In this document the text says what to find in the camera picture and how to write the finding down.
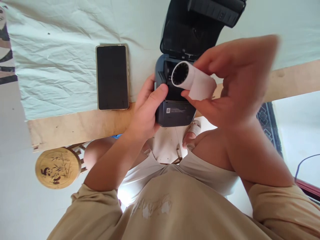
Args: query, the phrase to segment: printer lid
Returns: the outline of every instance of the printer lid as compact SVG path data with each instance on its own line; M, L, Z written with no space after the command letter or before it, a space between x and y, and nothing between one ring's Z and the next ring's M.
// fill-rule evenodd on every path
M222 28L234 27L245 0L171 0L162 31L160 50L195 61L215 46Z

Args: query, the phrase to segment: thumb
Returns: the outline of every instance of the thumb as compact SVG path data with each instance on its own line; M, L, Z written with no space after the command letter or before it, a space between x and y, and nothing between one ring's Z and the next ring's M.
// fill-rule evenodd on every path
M188 102L191 103L191 105L194 106L203 116L206 116L207 113L212 111L213 106L209 99L204 99L202 101L192 100L189 97L189 92L190 91L188 90L184 90L181 92L181 96L187 99Z
M146 111L155 114L159 105L163 102L168 94L168 86L161 84L155 91L153 91L144 104Z

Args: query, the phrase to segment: smartphone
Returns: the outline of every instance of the smartphone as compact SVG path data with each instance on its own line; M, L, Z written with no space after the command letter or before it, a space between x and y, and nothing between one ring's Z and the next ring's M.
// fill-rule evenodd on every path
M124 44L96 47L99 110L129 108L128 48Z

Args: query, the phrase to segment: wooden plank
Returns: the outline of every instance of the wooden plank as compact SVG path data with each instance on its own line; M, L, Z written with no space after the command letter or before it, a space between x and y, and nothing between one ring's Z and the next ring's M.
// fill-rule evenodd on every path
M220 97L222 84L214 92ZM320 60L271 72L265 101L320 91ZM28 121L34 151L44 151L123 133L134 103L124 111L87 111Z

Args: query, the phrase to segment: thermal paper roll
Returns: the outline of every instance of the thermal paper roll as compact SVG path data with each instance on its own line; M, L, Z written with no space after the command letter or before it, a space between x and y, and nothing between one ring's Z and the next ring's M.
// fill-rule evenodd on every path
M187 61L178 63L172 72L174 86L190 90L189 97L201 101L211 99L217 87L216 81Z

